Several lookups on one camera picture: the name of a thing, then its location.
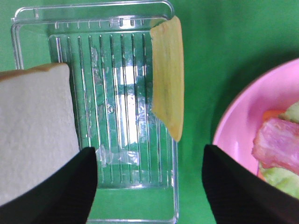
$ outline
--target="plastic container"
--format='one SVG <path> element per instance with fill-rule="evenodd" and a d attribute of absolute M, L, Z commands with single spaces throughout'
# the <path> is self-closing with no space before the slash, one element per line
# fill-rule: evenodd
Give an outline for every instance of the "plastic container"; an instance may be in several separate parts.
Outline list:
<path fill-rule="evenodd" d="M 15 13 L 17 69 L 68 63 L 80 147 L 98 155 L 88 223 L 176 223 L 177 143 L 151 112 L 150 29 L 164 0 L 25 7 Z"/>

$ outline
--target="bacon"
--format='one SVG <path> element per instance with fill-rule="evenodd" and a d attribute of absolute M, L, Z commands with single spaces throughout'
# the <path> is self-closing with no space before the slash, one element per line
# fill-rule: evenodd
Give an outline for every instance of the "bacon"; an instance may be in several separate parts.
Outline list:
<path fill-rule="evenodd" d="M 299 124 L 270 118 L 253 143 L 252 155 L 264 168 L 281 167 L 299 175 Z"/>

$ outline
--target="green tablecloth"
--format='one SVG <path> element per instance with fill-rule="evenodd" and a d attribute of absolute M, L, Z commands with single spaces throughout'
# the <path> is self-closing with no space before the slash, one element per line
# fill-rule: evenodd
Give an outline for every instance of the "green tablecloth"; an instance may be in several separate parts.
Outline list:
<path fill-rule="evenodd" d="M 25 6 L 90 0 L 2 0 L 0 70 L 14 69 L 10 18 Z M 250 81 L 299 56 L 295 0 L 171 0 L 185 51 L 185 124 L 179 144 L 180 224 L 213 224 L 201 183 L 203 148 L 228 104 Z"/>

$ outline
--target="pink bowl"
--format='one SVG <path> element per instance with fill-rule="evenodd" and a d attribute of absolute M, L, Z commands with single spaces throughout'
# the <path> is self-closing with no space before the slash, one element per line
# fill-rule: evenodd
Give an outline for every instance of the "pink bowl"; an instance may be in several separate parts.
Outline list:
<path fill-rule="evenodd" d="M 250 83 L 230 104 L 214 135 L 217 145 L 253 174 L 253 139 L 266 110 L 285 110 L 299 101 L 299 59 L 280 65 Z"/>

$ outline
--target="white bread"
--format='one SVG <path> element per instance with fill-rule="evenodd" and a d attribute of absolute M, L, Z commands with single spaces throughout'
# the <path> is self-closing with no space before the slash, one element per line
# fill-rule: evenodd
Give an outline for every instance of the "white bread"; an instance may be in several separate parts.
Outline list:
<path fill-rule="evenodd" d="M 0 72 L 0 205 L 79 152 L 66 64 Z"/>

